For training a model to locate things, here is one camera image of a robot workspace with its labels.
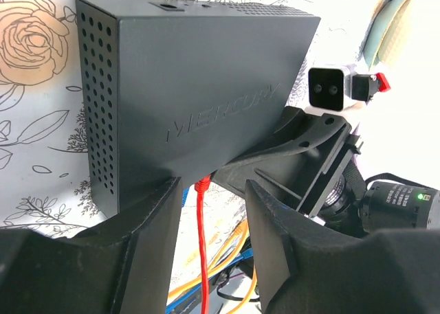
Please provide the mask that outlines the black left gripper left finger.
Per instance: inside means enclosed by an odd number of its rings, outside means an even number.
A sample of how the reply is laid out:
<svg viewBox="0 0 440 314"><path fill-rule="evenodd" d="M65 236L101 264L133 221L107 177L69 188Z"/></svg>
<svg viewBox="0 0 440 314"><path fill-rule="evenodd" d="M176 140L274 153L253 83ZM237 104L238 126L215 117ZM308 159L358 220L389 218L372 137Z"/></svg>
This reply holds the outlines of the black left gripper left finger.
<svg viewBox="0 0 440 314"><path fill-rule="evenodd" d="M164 313L181 214L172 178L73 238L1 232L2 313Z"/></svg>

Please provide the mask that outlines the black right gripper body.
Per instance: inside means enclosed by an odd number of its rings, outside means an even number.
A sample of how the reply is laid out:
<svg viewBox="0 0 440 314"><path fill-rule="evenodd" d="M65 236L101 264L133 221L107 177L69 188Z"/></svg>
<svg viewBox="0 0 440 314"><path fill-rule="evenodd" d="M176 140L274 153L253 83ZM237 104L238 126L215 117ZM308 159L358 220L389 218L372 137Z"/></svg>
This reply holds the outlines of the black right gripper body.
<svg viewBox="0 0 440 314"><path fill-rule="evenodd" d="M439 191L388 172L364 180L350 160L336 174L317 217L358 238L379 229L438 229Z"/></svg>

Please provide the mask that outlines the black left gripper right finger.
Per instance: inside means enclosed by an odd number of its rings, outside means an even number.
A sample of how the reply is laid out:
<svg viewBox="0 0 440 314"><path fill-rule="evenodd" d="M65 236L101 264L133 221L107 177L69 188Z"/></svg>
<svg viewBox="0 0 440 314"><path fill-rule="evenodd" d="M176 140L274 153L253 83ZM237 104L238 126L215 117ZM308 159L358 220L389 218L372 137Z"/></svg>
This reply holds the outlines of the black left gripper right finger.
<svg viewBox="0 0 440 314"><path fill-rule="evenodd" d="M383 229L354 238L245 185L264 313L438 313L439 232Z"/></svg>

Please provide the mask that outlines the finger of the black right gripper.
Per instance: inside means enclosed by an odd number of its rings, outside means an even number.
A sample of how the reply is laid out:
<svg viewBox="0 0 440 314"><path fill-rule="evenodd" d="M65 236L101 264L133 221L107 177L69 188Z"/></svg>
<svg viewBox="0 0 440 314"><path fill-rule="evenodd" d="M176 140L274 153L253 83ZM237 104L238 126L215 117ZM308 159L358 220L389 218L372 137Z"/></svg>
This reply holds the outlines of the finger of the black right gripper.
<svg viewBox="0 0 440 314"><path fill-rule="evenodd" d="M351 125L339 115L307 117L309 127L299 137L237 157L213 174L214 183L244 197L246 181L254 180L287 206L317 215L336 181L334 173L344 158Z"/></svg>
<svg viewBox="0 0 440 314"><path fill-rule="evenodd" d="M255 154L268 148L274 148L296 139L309 127L307 114L299 108L286 106L273 132L257 145L244 152L243 156Z"/></svg>

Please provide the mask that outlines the black network switch box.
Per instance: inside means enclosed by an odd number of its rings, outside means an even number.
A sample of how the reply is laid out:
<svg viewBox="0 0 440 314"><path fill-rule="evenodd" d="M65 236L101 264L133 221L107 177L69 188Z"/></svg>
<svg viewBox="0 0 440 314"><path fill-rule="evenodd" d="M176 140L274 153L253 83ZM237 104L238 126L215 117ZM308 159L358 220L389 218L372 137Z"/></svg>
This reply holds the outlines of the black network switch box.
<svg viewBox="0 0 440 314"><path fill-rule="evenodd" d="M287 6L76 0L93 202L185 188L279 121L320 18Z"/></svg>

